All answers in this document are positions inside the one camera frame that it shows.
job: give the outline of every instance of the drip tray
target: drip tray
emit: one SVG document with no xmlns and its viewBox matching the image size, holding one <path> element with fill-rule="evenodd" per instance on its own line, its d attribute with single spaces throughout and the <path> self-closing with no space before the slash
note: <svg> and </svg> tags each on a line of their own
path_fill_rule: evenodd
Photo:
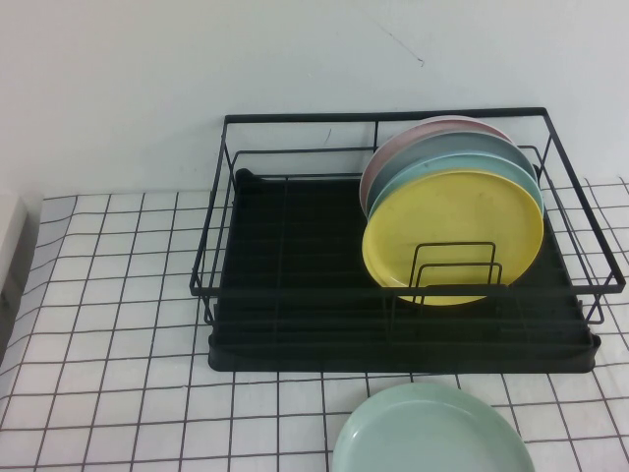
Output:
<svg viewBox="0 0 629 472">
<path fill-rule="evenodd" d="M 213 369 L 545 373 L 594 367 L 600 339 L 574 296 L 421 307 L 384 295 L 363 263 L 367 222 L 357 179 L 264 179 L 241 170 L 235 185 L 224 295 L 209 337 Z M 547 219 L 543 247 L 514 285 L 571 286 Z M 367 290 L 339 297 L 339 288 Z M 228 297 L 232 289 L 268 293 Z M 278 289 L 301 290 L 278 298 Z"/>
</svg>

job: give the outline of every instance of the stacked plates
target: stacked plates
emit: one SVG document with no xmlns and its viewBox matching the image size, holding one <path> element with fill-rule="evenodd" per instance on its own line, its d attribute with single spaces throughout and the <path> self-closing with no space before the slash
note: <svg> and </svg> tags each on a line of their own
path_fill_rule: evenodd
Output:
<svg viewBox="0 0 629 472">
<path fill-rule="evenodd" d="M 508 285 L 542 244 L 533 165 L 504 133 L 472 118 L 430 118 L 387 141 L 363 173 L 360 200 L 369 219 L 363 258 L 385 287 Z"/>
</svg>

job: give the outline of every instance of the dish rack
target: dish rack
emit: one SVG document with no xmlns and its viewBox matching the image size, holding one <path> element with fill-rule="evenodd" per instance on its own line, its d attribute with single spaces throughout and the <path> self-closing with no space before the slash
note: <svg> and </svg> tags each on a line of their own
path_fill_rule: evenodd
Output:
<svg viewBox="0 0 629 472">
<path fill-rule="evenodd" d="M 486 266 L 487 284 L 420 287 L 414 261 L 408 287 L 385 288 L 365 268 L 366 159 L 438 115 L 496 124 L 536 165 L 543 245 L 511 286 L 491 241 L 439 243 L 486 245 L 486 261 L 465 265 Z M 600 297 L 624 285 L 545 108 L 499 108 L 227 115 L 190 289 L 218 371 L 533 373 L 592 369 L 600 338 L 589 325 L 604 320 Z M 485 298 L 436 307 L 430 295 Z"/>
</svg>

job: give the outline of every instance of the grid tablecloth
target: grid tablecloth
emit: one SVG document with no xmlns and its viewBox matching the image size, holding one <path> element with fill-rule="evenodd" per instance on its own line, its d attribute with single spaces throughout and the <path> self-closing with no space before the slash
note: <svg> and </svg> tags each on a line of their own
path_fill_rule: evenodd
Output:
<svg viewBox="0 0 629 472">
<path fill-rule="evenodd" d="M 583 184 L 627 275 L 629 187 Z M 329 471 L 362 401 L 433 382 L 492 405 L 540 472 L 629 470 L 629 293 L 603 297 L 588 374 L 213 372 L 210 327 L 188 288 L 207 201 L 182 192 L 44 202 L 0 367 L 0 469 Z M 596 242 L 580 244 L 596 272 Z"/>
</svg>

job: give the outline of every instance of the mint green plate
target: mint green plate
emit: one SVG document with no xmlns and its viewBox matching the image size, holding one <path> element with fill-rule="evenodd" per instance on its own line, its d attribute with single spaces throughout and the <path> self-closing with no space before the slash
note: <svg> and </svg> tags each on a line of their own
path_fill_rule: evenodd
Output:
<svg viewBox="0 0 629 472">
<path fill-rule="evenodd" d="M 490 406 L 456 388 L 408 383 L 349 417 L 332 472 L 535 472 L 524 443 Z"/>
<path fill-rule="evenodd" d="M 438 155 L 428 160 L 414 162 L 399 171 L 378 194 L 370 209 L 368 219 L 372 217 L 380 204 L 384 202 L 389 195 L 403 185 L 417 180 L 424 175 L 431 174 L 432 172 L 454 169 L 483 170 L 510 180 L 526 190 L 529 195 L 535 199 L 540 208 L 540 212 L 543 214 L 542 191 L 538 186 L 538 182 L 531 177 L 526 170 L 495 154 L 467 151 Z"/>
</svg>

